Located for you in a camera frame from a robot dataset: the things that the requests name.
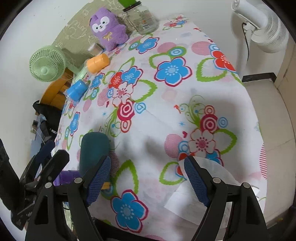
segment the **orange cup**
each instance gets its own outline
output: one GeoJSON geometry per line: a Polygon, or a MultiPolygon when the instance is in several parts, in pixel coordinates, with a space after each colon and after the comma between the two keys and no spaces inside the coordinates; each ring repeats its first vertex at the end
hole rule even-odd
{"type": "Polygon", "coordinates": [[[92,74],[96,74],[100,72],[103,68],[105,68],[109,64],[110,64],[110,60],[108,56],[104,53],[96,57],[93,57],[86,62],[87,69],[92,74]]]}

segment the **green fan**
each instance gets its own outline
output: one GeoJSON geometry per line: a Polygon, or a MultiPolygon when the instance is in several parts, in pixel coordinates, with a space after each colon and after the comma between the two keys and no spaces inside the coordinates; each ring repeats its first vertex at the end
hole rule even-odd
{"type": "Polygon", "coordinates": [[[45,46],[37,50],[30,58],[29,67],[33,77],[42,82],[58,80],[66,67],[75,74],[79,72],[75,66],[66,64],[64,53],[54,46],[45,46]]]}

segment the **red heart print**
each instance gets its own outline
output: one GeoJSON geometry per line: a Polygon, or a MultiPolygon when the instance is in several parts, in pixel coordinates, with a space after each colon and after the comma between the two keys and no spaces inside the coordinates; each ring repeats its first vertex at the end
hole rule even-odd
{"type": "Polygon", "coordinates": [[[186,138],[186,136],[187,136],[188,133],[185,132],[185,131],[183,131],[182,133],[183,133],[183,138],[186,138]]]}

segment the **fan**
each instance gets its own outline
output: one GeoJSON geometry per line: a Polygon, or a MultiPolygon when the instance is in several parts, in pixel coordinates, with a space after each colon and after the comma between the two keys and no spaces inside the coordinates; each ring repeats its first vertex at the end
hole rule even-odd
{"type": "MultiPolygon", "coordinates": [[[[233,0],[232,10],[247,23],[243,23],[245,40],[248,52],[251,40],[266,53],[275,53],[284,49],[288,43],[289,32],[279,17],[265,4],[253,6],[246,0],[233,0]]],[[[242,78],[243,70],[248,58],[237,66],[239,76],[242,78]]]]}
{"type": "Polygon", "coordinates": [[[68,67],[73,73],[79,70],[66,63],[66,57],[61,49],[54,46],[45,46],[37,50],[30,58],[29,68],[33,77],[42,82],[51,82],[59,79],[68,67]]]}

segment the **blue gripper pad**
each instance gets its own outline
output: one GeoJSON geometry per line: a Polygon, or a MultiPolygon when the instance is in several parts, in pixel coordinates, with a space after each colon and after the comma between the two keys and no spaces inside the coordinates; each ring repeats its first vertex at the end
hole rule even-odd
{"type": "Polygon", "coordinates": [[[210,200],[207,196],[207,187],[188,158],[184,160],[184,169],[198,200],[209,207],[210,200]]]}
{"type": "Polygon", "coordinates": [[[106,157],[101,167],[98,169],[95,177],[91,181],[87,189],[87,198],[86,202],[88,205],[95,202],[100,194],[104,182],[108,179],[111,169],[111,160],[110,157],[106,157]]]}

